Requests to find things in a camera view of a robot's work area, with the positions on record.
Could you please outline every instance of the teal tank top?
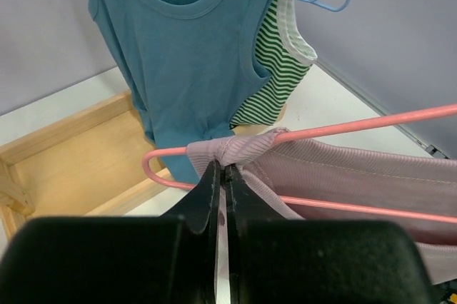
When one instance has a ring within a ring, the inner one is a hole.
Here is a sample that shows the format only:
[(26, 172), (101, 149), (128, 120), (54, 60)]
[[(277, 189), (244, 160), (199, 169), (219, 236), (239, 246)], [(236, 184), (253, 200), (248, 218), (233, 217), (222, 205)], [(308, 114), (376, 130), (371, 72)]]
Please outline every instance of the teal tank top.
[[(89, 0), (89, 12), (157, 148), (233, 135), (236, 110), (269, 79), (254, 57), (270, 0)], [(164, 158), (197, 183), (187, 156)]]

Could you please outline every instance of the pink garment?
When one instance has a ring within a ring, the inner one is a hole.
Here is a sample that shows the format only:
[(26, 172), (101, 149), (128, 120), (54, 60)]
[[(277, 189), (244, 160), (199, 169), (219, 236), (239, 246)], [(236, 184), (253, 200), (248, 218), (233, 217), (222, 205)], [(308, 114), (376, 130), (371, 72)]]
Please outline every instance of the pink garment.
[(457, 216), (457, 161), (342, 148), (313, 139), (271, 147), (277, 128), (260, 136), (192, 143), (199, 174), (217, 159), (236, 163), (251, 189), (289, 219), (376, 219), (397, 222), (416, 241), (433, 283), (457, 278), (457, 224), (287, 206), (278, 196)]

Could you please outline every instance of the wooden frame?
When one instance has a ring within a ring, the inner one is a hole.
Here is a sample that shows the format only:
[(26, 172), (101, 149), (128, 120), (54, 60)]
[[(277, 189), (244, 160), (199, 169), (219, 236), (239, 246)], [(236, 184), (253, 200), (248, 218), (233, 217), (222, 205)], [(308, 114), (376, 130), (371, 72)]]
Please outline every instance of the wooden frame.
[[(265, 126), (240, 126), (255, 135)], [(123, 215), (166, 187), (148, 179), (129, 92), (0, 147), (0, 211), (8, 238), (39, 216)], [(159, 160), (151, 168), (172, 179)]]

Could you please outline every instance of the wooden crate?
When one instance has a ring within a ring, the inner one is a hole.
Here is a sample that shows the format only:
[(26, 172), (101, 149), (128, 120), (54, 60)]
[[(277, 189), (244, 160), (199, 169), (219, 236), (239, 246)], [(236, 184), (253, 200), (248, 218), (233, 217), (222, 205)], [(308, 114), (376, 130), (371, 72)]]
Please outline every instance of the wooden crate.
[[(264, 126), (240, 126), (255, 135)], [(166, 187), (148, 179), (145, 138), (129, 92), (0, 147), (0, 211), (8, 238), (39, 216), (123, 215)], [(167, 179), (159, 160), (151, 168)]]

